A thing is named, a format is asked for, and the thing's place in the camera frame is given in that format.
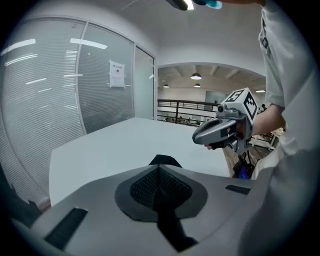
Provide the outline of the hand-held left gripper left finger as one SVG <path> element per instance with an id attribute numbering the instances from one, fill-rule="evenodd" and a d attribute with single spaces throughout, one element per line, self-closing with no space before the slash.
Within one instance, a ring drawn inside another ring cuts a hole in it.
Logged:
<path id="1" fill-rule="evenodd" d="M 175 256 L 155 222 L 131 219 L 118 207 L 119 184 L 156 170 L 145 166 L 91 181 L 27 227 L 13 226 L 39 256 Z"/>

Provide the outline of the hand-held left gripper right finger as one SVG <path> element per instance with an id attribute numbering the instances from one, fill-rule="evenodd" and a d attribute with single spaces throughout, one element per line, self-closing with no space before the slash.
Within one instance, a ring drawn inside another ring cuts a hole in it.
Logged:
<path id="1" fill-rule="evenodd" d="M 163 168 L 184 183 L 195 182 L 205 188 L 200 194 L 192 186 L 192 195 L 184 203 L 188 209 L 200 203 L 199 212 L 180 218 L 186 237 L 196 244 L 177 253 L 178 256 L 243 256 L 242 235 L 250 218 L 261 207 L 263 180 L 242 180 L 190 171 L 171 165 Z"/>

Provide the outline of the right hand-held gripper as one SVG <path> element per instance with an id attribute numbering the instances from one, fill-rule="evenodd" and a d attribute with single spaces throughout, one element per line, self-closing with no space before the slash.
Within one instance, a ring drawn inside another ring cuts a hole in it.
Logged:
<path id="1" fill-rule="evenodd" d="M 258 113 L 258 105 L 249 90 L 243 88 L 233 91 L 224 99 L 217 108 L 216 117 L 199 126 L 192 135 L 195 144 L 206 145 L 225 141 L 227 147 L 237 154 L 244 153 L 249 146 L 249 138 L 252 135 L 253 124 Z M 237 137 L 237 132 L 228 128 L 236 126 L 238 122 L 246 124 L 246 136 L 244 139 Z"/>

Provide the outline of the person's right forearm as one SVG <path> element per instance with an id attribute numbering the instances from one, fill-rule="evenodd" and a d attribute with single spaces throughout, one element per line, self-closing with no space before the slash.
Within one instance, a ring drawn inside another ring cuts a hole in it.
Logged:
<path id="1" fill-rule="evenodd" d="M 258 114 L 253 122 L 252 135 L 262 135 L 286 126 L 282 116 L 284 108 L 271 104 L 264 112 Z"/>

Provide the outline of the person's right hand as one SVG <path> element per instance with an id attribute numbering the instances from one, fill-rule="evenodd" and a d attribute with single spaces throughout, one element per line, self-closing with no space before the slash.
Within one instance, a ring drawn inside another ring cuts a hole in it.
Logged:
<path id="1" fill-rule="evenodd" d="M 247 125 L 245 122 L 243 121 L 239 121 L 236 126 L 231 126 L 227 129 L 227 132 L 230 133 L 231 129 L 233 129 L 233 131 L 236 131 L 236 136 L 243 140 L 245 138 L 245 136 L 247 135 Z M 209 144 L 205 144 L 204 145 L 208 150 L 216 150 L 216 149 L 224 149 L 225 147 L 227 147 L 227 142 L 224 141 L 220 141 L 220 142 L 216 142 L 216 143 L 209 143 Z"/>

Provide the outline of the black metal railing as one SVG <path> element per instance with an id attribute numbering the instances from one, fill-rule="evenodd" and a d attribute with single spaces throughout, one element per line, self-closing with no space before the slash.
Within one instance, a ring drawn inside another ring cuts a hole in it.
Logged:
<path id="1" fill-rule="evenodd" d="M 158 99 L 157 120 L 199 127 L 216 117 L 218 104 L 201 101 Z"/>

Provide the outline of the black office chair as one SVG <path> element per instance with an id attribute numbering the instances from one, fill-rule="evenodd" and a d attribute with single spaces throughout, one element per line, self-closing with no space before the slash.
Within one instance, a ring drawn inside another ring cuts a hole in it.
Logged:
<path id="1" fill-rule="evenodd" d="M 36 203 L 31 200 L 28 200 L 28 202 L 24 201 L 17 194 L 13 185 L 10 188 L 10 200 L 8 204 L 10 215 L 28 228 L 42 215 L 42 211 L 37 207 Z"/>

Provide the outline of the person's grey t-shirt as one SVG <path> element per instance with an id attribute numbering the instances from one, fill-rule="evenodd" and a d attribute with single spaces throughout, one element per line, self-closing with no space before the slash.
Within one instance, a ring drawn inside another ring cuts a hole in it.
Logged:
<path id="1" fill-rule="evenodd" d="M 320 194 L 320 70 L 299 29 L 274 0 L 261 6 L 259 43 L 265 99 L 284 108 L 285 133 L 258 161 L 251 180 L 263 180 L 263 200 L 241 239 L 243 256 L 300 256 L 313 239 Z"/>

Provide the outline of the white paper notice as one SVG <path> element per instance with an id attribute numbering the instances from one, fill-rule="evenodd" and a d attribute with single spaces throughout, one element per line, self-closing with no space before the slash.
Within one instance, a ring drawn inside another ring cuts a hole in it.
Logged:
<path id="1" fill-rule="evenodd" d="M 124 88 L 125 87 L 125 65 L 109 61 L 109 87 Z"/>

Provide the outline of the linear ceiling lamp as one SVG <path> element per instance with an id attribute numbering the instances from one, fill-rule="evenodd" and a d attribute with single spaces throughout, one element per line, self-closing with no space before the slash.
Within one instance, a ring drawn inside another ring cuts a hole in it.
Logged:
<path id="1" fill-rule="evenodd" d="M 180 11 L 193 10 L 193 2 L 191 0 L 165 0 L 173 8 Z"/>

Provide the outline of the white frame bench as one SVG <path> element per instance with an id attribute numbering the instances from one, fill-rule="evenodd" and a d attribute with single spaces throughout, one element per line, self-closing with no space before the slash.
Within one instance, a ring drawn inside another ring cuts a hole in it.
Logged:
<path id="1" fill-rule="evenodd" d="M 262 135 L 254 135 L 249 141 L 249 145 L 252 147 L 262 148 L 268 151 L 273 151 L 278 143 L 279 138 L 284 134 L 284 129 L 279 128 L 275 131 L 265 133 Z"/>

